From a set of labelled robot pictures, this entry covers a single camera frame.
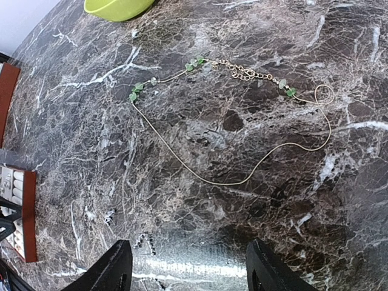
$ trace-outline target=dark marble surface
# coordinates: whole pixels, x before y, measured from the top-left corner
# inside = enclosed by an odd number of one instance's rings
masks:
[[[58,290],[117,239],[147,232],[156,256],[133,251],[133,290],[145,290],[142,278],[170,291],[247,290],[244,253],[259,237],[318,290],[388,290],[387,9],[383,0],[160,0],[109,23],[62,1],[15,55],[22,74],[5,136],[39,173],[40,262],[23,264],[4,244],[2,256],[37,290]],[[129,85],[198,53],[287,78],[306,98],[331,85],[329,145],[278,150],[242,186],[195,179],[127,97]],[[147,89],[138,106],[218,182],[245,177],[282,142],[313,147],[327,135],[314,105],[207,67]]]

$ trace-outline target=wall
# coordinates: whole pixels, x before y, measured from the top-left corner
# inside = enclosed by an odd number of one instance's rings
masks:
[[[0,0],[0,52],[12,56],[60,0]]]

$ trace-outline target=thin gold chain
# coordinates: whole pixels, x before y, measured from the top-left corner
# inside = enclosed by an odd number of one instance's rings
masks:
[[[234,78],[237,78],[237,79],[240,79],[242,81],[249,81],[249,80],[253,80],[255,78],[258,78],[258,79],[266,79],[266,80],[269,80],[269,81],[273,81],[274,78],[271,74],[261,74],[261,73],[257,73],[256,71],[252,70],[252,69],[245,69],[243,66],[240,66],[240,65],[233,65],[231,64],[229,61],[227,60],[218,60],[218,61],[212,61],[212,60],[209,60],[209,59],[206,59],[205,61],[209,62],[213,69],[214,70],[217,70],[218,69],[218,65],[224,65],[226,66],[230,71],[231,71],[231,74]],[[163,81],[158,81],[159,83],[164,83],[164,82],[169,82],[171,80],[174,80],[180,76],[182,76],[183,74],[187,73],[187,70],[179,73],[178,75],[176,76],[173,76],[171,78],[168,78],[166,80],[163,80]],[[318,97],[317,97],[317,91],[319,88],[328,88],[331,92],[331,95],[332,97],[329,99],[329,101],[327,102],[318,102]],[[254,166],[254,168],[252,169],[252,171],[249,173],[249,175],[243,179],[242,181],[240,182],[234,182],[234,183],[218,183],[218,182],[213,182],[213,181],[210,181],[208,179],[205,179],[203,178],[202,176],[200,176],[199,174],[197,174],[194,170],[191,169],[191,167],[189,167],[175,152],[174,150],[169,146],[169,144],[167,143],[167,141],[165,141],[165,139],[161,136],[161,134],[159,133],[159,131],[157,131],[157,129],[153,126],[153,124],[149,121],[149,119],[143,114],[142,111],[140,111],[139,108],[137,108],[137,106],[135,105],[134,102],[132,102],[132,106],[135,108],[135,110],[144,118],[144,120],[148,123],[148,125],[151,127],[151,129],[156,133],[156,135],[158,135],[159,139],[164,143],[164,145],[167,147],[167,149],[170,151],[170,153],[182,164],[183,167],[185,167],[191,174],[193,174],[194,176],[196,176],[198,179],[202,180],[203,182],[206,182],[208,184],[211,184],[211,185],[216,185],[216,186],[237,186],[237,185],[241,185],[241,184],[244,184],[246,183],[252,176],[253,174],[255,173],[256,169],[260,166],[260,164],[266,159],[268,158],[268,156],[270,156],[275,150],[281,148],[281,147],[284,147],[284,146],[296,146],[296,147],[299,147],[307,152],[315,152],[317,150],[320,150],[322,149],[328,142],[329,142],[329,139],[332,135],[332,126],[330,125],[330,121],[329,119],[327,118],[327,116],[325,115],[325,113],[323,112],[323,109],[321,108],[321,105],[328,105],[330,103],[332,103],[334,101],[334,98],[335,98],[335,94],[334,94],[334,91],[333,89],[328,86],[328,85],[325,85],[325,84],[321,84],[321,85],[318,85],[315,90],[314,90],[314,99],[315,99],[315,102],[313,101],[308,101],[308,100],[305,100],[305,99],[302,99],[302,98],[299,98],[295,95],[292,96],[293,98],[295,98],[296,100],[299,100],[299,101],[303,101],[303,102],[306,102],[306,103],[310,103],[310,104],[315,104],[318,106],[318,109],[321,111],[321,113],[323,114],[323,117],[324,119],[326,120],[327,122],[327,125],[329,127],[329,134],[327,135],[327,138],[326,140],[324,141],[324,143],[317,147],[317,148],[314,148],[314,149],[308,149],[307,147],[304,147],[303,145],[301,144],[297,144],[295,142],[285,142],[284,144],[280,144],[280,145],[277,145],[276,147],[274,147],[272,150],[270,150],[266,155],[264,155],[260,161],[257,162],[256,166]]]

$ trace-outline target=lime green bowl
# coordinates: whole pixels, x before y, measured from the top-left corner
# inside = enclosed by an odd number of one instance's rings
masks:
[[[142,13],[154,0],[85,0],[84,10],[109,21],[125,21]]]

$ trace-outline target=gold chain necklace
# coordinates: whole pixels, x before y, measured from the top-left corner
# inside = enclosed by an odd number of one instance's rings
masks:
[[[170,82],[176,78],[179,78],[180,76],[182,75],[185,75],[186,73],[188,72],[191,72],[193,71],[195,68],[197,67],[200,67],[201,65],[203,65],[205,62],[208,62],[212,65],[212,68],[213,70],[218,70],[218,67],[219,65],[223,65],[225,66],[226,68],[228,68],[231,72],[231,75],[232,77],[236,78],[236,79],[240,79],[242,81],[251,81],[251,80],[254,80],[254,79],[263,79],[263,80],[268,80],[268,81],[272,81],[273,83],[275,83],[276,85],[278,85],[279,89],[284,89],[287,93],[287,95],[289,97],[292,97],[292,98],[295,98],[296,100],[299,100],[299,101],[303,101],[303,102],[306,102],[306,103],[310,103],[310,104],[315,104],[318,106],[318,109],[321,111],[321,113],[323,114],[323,117],[325,118],[326,122],[327,122],[327,125],[329,127],[329,134],[327,135],[327,138],[326,140],[324,141],[324,143],[315,148],[315,149],[308,149],[306,147],[304,147],[303,145],[300,145],[300,144],[297,144],[295,142],[285,142],[284,144],[280,144],[280,145],[277,145],[276,147],[274,147],[272,150],[270,150],[266,155],[264,155],[260,161],[258,161],[258,163],[256,164],[256,166],[254,166],[254,168],[252,169],[252,171],[249,173],[249,175],[243,179],[242,181],[240,182],[234,182],[234,183],[218,183],[218,182],[213,182],[213,181],[209,181],[208,179],[205,179],[203,178],[202,176],[198,175],[196,172],[194,172],[194,170],[192,170],[175,152],[174,150],[169,146],[169,144],[165,141],[165,139],[161,136],[161,134],[159,133],[159,131],[157,131],[157,129],[155,129],[155,127],[153,126],[153,124],[149,121],[149,119],[143,114],[142,111],[140,111],[140,109],[135,105],[135,101],[138,99],[138,96],[139,96],[139,93],[144,89],[144,87],[147,85],[147,84],[151,84],[151,85],[157,85],[159,83],[166,83],[166,82]],[[332,94],[332,97],[329,99],[329,101],[327,102],[318,102],[318,98],[317,98],[317,91],[319,88],[323,88],[323,87],[326,87],[330,90],[331,94]],[[157,80],[156,78],[152,78],[151,80],[148,80],[147,82],[143,82],[143,83],[136,83],[135,84],[135,87],[132,89],[132,94],[129,95],[129,99],[131,101],[131,104],[132,106],[135,108],[135,110],[144,118],[144,120],[148,123],[148,125],[151,127],[151,129],[156,133],[156,135],[158,136],[158,138],[164,143],[164,145],[167,147],[167,149],[170,151],[170,153],[182,164],[182,166],[184,166],[191,174],[193,174],[194,176],[196,176],[198,179],[202,180],[203,182],[206,182],[208,184],[211,184],[211,185],[216,185],[216,186],[237,186],[237,185],[241,185],[241,184],[244,184],[245,182],[247,182],[254,174],[254,172],[256,171],[256,169],[260,166],[260,164],[269,156],[271,155],[275,150],[277,150],[278,148],[280,147],[284,147],[284,146],[296,146],[296,147],[299,147],[305,151],[308,151],[308,152],[315,152],[317,150],[320,150],[321,148],[323,148],[328,142],[329,142],[329,139],[332,135],[332,127],[330,125],[330,121],[329,119],[327,118],[327,116],[325,115],[325,113],[323,112],[321,106],[322,105],[328,105],[330,103],[332,103],[334,101],[334,97],[335,97],[335,94],[334,94],[334,91],[333,89],[328,86],[328,85],[325,85],[325,84],[321,84],[321,85],[318,85],[316,88],[315,88],[315,91],[314,91],[314,99],[315,99],[315,102],[313,101],[308,101],[308,100],[305,100],[305,99],[301,99],[299,97],[296,96],[296,90],[294,88],[290,88],[290,86],[288,86],[286,84],[286,80],[285,79],[282,79],[282,80],[277,80],[275,79],[271,74],[262,74],[262,73],[258,73],[252,69],[245,69],[243,66],[241,65],[235,65],[235,64],[231,64],[229,61],[225,60],[225,59],[220,59],[220,60],[217,60],[217,61],[214,61],[214,60],[210,60],[210,59],[205,59],[203,58],[202,56],[197,56],[196,59],[191,59],[190,60],[190,63],[186,64],[186,69],[180,73],[178,73],[177,75],[175,76],[172,76],[166,80]]]

